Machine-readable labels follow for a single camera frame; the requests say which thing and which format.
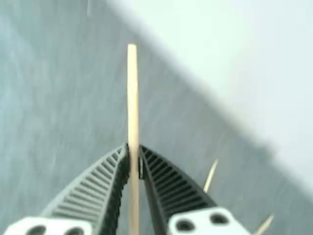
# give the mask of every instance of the screw hole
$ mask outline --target screw hole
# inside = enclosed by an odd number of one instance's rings
[[[43,235],[43,234],[45,234],[44,225],[35,226],[31,228],[30,230],[28,230],[28,232],[26,233],[26,235]]]
[[[227,224],[228,219],[222,214],[213,214],[210,217],[213,224]]]
[[[68,230],[65,235],[84,235],[84,230],[81,228],[72,228]]]
[[[176,224],[176,227],[177,227],[177,230],[181,232],[192,231],[195,229],[195,226],[193,225],[193,223],[191,223],[188,220],[180,220]]]

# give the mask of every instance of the ridged rubber pad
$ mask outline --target ridged rubber pad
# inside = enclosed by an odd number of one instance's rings
[[[86,220],[93,227],[93,235],[114,235],[128,175],[128,149],[123,145],[78,176],[41,216]]]
[[[215,207],[192,179],[156,152],[141,146],[144,181],[156,235],[165,235],[169,218],[181,212]]]

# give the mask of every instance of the gray floor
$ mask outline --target gray floor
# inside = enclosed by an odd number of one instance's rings
[[[313,206],[178,71],[99,0],[0,1],[0,232],[36,215],[75,176],[126,140],[126,46],[138,45],[140,139],[254,231],[309,234]],[[153,234],[144,191],[142,234]],[[127,197],[118,234],[126,234]]]

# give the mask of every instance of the wooden stick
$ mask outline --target wooden stick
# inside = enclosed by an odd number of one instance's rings
[[[274,219],[274,215],[271,214],[262,224],[261,226],[258,228],[258,230],[253,234],[253,235],[262,235],[266,229],[269,228],[272,220]]]
[[[137,47],[128,45],[127,57],[128,148],[130,153],[129,234],[139,235],[139,118]]]
[[[211,181],[212,181],[213,176],[214,176],[215,168],[216,168],[218,162],[219,162],[219,160],[216,159],[215,162],[213,163],[210,171],[209,171],[209,174],[207,175],[207,179],[205,181],[204,188],[203,188],[204,192],[207,192],[209,190]]]

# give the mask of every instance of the wooden skewer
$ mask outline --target wooden skewer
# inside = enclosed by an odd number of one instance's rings
[[[128,44],[127,57],[128,148],[130,153],[129,234],[139,235],[139,118],[137,47]]]
[[[266,229],[269,228],[272,220],[274,219],[274,215],[271,214],[258,228],[258,230],[253,235],[262,235]]]
[[[218,162],[219,162],[219,160],[216,159],[215,162],[213,163],[210,171],[209,171],[209,174],[207,175],[207,179],[205,181],[204,188],[203,188],[204,192],[207,192],[209,190],[211,181],[212,181],[213,176],[214,176],[215,168],[216,168]]]

